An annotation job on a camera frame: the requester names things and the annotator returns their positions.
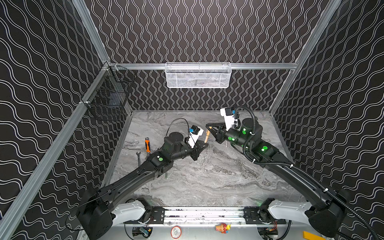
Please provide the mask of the tan fountain pen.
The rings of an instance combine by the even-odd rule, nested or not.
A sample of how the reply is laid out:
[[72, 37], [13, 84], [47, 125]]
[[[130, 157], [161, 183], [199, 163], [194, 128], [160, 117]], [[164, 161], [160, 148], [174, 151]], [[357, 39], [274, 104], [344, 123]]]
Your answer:
[[209, 131], [209, 130], [207, 130], [207, 133], [206, 133], [206, 138], [205, 138], [205, 143], [207, 143], [207, 142], [208, 142], [209, 136], [210, 136], [210, 131]]

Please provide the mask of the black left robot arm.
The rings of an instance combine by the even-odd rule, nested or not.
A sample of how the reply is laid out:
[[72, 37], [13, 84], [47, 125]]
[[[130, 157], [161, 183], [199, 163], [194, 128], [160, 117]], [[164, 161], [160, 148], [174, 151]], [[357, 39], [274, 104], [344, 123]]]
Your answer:
[[173, 132], [164, 138], [164, 144], [159, 149], [128, 175], [99, 190], [85, 191], [76, 217], [88, 238], [97, 240], [111, 227], [127, 221], [148, 221], [151, 206], [144, 199], [128, 203], [130, 195], [165, 174], [176, 160], [191, 157], [197, 161], [208, 146], [204, 141], [196, 140], [191, 147], [181, 133]]

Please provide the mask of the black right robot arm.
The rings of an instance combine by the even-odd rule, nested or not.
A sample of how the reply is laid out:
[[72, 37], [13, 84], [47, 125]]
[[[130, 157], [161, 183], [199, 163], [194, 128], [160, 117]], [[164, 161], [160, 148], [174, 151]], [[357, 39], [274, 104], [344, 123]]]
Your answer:
[[306, 199], [304, 203], [290, 203], [268, 198], [257, 213], [249, 215], [250, 218], [258, 217], [263, 223], [277, 220], [300, 222], [310, 225], [326, 237], [333, 238], [337, 235], [346, 216], [346, 208], [329, 196], [329, 193], [346, 201], [345, 192], [321, 187], [315, 180], [297, 170], [278, 148], [262, 139], [263, 127], [258, 121], [246, 118], [238, 129], [228, 129], [225, 123], [208, 123], [206, 128], [216, 142], [221, 144], [227, 141], [233, 146], [239, 146], [241, 154], [246, 155], [250, 162], [279, 176]]

